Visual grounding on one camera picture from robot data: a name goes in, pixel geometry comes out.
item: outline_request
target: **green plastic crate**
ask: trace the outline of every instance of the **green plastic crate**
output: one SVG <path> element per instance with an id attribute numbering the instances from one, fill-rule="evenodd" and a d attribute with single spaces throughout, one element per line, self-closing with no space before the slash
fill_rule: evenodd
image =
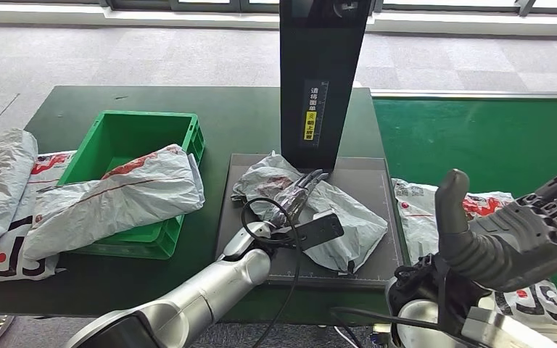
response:
<path id="1" fill-rule="evenodd" d="M 169 144 L 202 159 L 205 142 L 196 114 L 104 111 L 88 130 L 59 185 L 100 179 L 106 172 Z M 184 216 L 132 228 L 73 250 L 95 254 L 167 259 L 176 249 Z"/>

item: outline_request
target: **yellow label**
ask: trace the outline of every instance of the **yellow label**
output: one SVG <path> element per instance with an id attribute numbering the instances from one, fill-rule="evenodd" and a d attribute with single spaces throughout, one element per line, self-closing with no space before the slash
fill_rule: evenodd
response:
<path id="1" fill-rule="evenodd" d="M 306 112 L 306 120 L 304 122 L 304 140 L 313 140 L 316 120 L 317 120 L 316 111 Z"/>

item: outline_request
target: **wire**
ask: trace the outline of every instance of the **wire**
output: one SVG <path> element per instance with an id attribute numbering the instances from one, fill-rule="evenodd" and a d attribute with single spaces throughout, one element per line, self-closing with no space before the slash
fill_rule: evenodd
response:
<path id="1" fill-rule="evenodd" d="M 267 238 L 256 236 L 247 227 L 247 221 L 246 221 L 246 217 L 245 217 L 246 210 L 247 210 L 248 207 L 250 207 L 251 204 L 253 204 L 255 202 L 260 202 L 260 201 L 271 203 L 275 207 L 277 207 L 279 210 L 281 210 L 281 212 L 285 215 L 285 218 L 287 219 L 287 223 L 289 224 L 289 227 L 292 228 L 292 231 L 294 232 L 295 238 L 293 238 L 293 239 L 292 238 L 285 238 L 285 239 L 282 239 L 282 240 L 279 240 L 279 241 L 272 240 L 272 239 L 267 239 Z M 292 219 L 290 218 L 289 213 L 287 213 L 287 211 L 285 210 L 285 208 L 283 208 L 283 206 L 281 206 L 279 203 L 277 203 L 276 201 L 274 201 L 272 199 L 269 199 L 269 198 L 266 198 L 266 197 L 258 197 L 258 198 L 255 198 L 255 199 L 251 199 L 250 201 L 248 201 L 242 207 L 242 212 L 240 214 L 240 220 L 242 221 L 242 227 L 244 228 L 244 230 L 254 240 L 256 240 L 260 243 L 266 243 L 266 244 L 274 245 L 274 244 L 283 244 L 287 241 L 293 241 L 296 245 L 296 269 L 295 269 L 295 272 L 294 272 L 294 280 L 292 281 L 292 285 L 289 288 L 289 293 L 287 294 L 287 297 L 283 301 L 283 305 L 281 306 L 281 309 L 279 309 L 278 312 L 276 313 L 276 315 L 274 315 L 274 318 L 272 319 L 270 324 L 268 324 L 268 327 L 262 333 L 261 337 L 255 342 L 255 344 L 253 344 L 253 348 L 258 348 L 263 343 L 265 338 L 268 336 L 268 334 L 272 330 L 272 327 L 274 327 L 274 324 L 276 324 L 276 321 L 279 319 L 279 317 L 281 317 L 281 314 L 283 314 L 283 311 L 285 310 L 285 307 L 287 307 L 287 304 L 289 303 L 289 300 L 292 298 L 294 290 L 296 289 L 298 278 L 300 277 L 300 264 L 301 264 L 301 261 L 302 261 L 301 260 L 302 246 L 300 245 L 300 235 L 298 234 L 296 226 L 295 226 L 294 222 L 292 221 Z"/>
<path id="2" fill-rule="evenodd" d="M 334 330 L 335 330 L 335 331 L 337 332 L 337 334 L 339 334 L 345 341 L 349 342 L 349 344 L 351 344 L 351 347 L 360 348 L 360 347 L 356 346 L 355 343 L 353 343 L 353 341 L 351 341 L 351 340 L 349 339 L 349 337 L 345 336 L 344 333 L 340 332 L 340 330 L 338 329 L 338 326 L 335 326 L 335 327 L 334 327 Z"/>
<path id="3" fill-rule="evenodd" d="M 456 341 L 464 344 L 467 347 L 471 347 L 471 348 L 488 347 L 487 345 L 482 344 L 480 342 L 472 342 L 468 339 L 464 339 L 462 337 L 457 337 L 457 336 L 454 336 L 450 333 L 444 332 L 439 328 L 438 324 L 436 324 L 436 323 L 429 323 L 427 321 L 422 321 L 422 320 L 414 320 L 414 319 L 408 319 L 408 318 L 394 317 L 394 316 L 391 316 L 391 315 L 385 315 L 385 314 L 381 314 L 381 313 L 377 313 L 377 312 L 371 312 L 370 310 L 359 310 L 357 308 L 349 308 L 349 307 L 333 307 L 333 308 L 330 308 L 330 313 L 333 314 L 334 317 L 338 319 L 338 316 L 336 315 L 337 312 L 338 313 L 359 315 L 359 316 L 367 317 L 367 318 L 385 320 L 385 321 L 388 321 L 390 323 L 414 326 L 414 327 L 417 327 L 417 328 L 428 328 L 430 330 L 436 330 L 436 331 L 443 332 L 444 334 L 446 334 L 449 337 L 451 337 L 452 339 L 455 339 Z M 341 323 L 343 328 L 347 328 L 347 326 L 344 324 L 344 322 L 340 321 L 340 323 Z"/>
<path id="4" fill-rule="evenodd" d="M 403 324 L 409 326 L 415 326 L 417 328 L 429 328 L 431 330 L 439 330 L 439 326 L 436 323 L 429 323 L 427 321 L 422 320 L 414 320 L 414 319 L 407 319 L 407 318 L 400 318 L 394 317 L 391 315 L 380 314 L 377 312 L 371 312 L 370 310 L 359 310 L 357 308 L 349 308 L 349 307 L 333 307 L 330 309 L 332 312 L 339 312 L 339 313 L 347 313 L 347 314 L 355 314 L 362 317 L 368 317 L 373 319 L 380 319 L 389 321 L 390 323 L 396 324 Z"/>
<path id="5" fill-rule="evenodd" d="M 344 322 L 335 312 L 332 312 L 332 309 L 330 309 L 330 315 L 336 319 L 336 321 L 340 324 L 340 326 L 349 334 L 349 336 L 352 339 L 353 344 L 355 344 L 355 346 L 357 348 L 363 348 L 362 342 L 360 342 L 360 340 L 358 339 L 358 337 L 355 335 L 355 333 L 353 332 L 353 330 L 351 330 L 351 328 L 349 328 L 349 326 L 347 325 L 346 322 Z"/>

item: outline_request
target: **green table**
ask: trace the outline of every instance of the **green table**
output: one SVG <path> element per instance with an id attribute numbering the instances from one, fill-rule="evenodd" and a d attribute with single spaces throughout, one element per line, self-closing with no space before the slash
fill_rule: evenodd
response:
<path id="1" fill-rule="evenodd" d="M 56 87 L 26 129 L 40 153 L 77 149 L 103 110 L 194 112 L 206 139 L 200 164 L 206 203 L 187 215 L 175 255 L 165 261 L 63 254 L 67 270 L 42 281 L 0 283 L 0 312 L 12 314 L 101 315 L 155 299 L 213 261 L 219 212 L 232 153 L 280 150 L 279 89 L 246 87 Z M 382 157 L 370 91 L 352 93 L 339 155 Z M 255 289 L 224 318 L 270 320 L 286 288 Z M 379 292 L 299 289 L 281 320 L 328 323 L 335 305 L 386 312 Z"/>
<path id="2" fill-rule="evenodd" d="M 517 198 L 557 175 L 557 94 L 373 97 L 394 178 L 437 185 L 456 167 L 469 174 L 470 192 Z"/>

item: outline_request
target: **white wall base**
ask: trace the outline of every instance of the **white wall base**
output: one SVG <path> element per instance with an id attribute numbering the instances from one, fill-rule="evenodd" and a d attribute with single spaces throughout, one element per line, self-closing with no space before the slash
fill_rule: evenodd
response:
<path id="1" fill-rule="evenodd" d="M 277 14 L 112 11 L 91 5 L 0 4 L 0 23 L 278 28 Z M 557 36 L 557 16 L 501 13 L 383 12 L 368 32 Z"/>

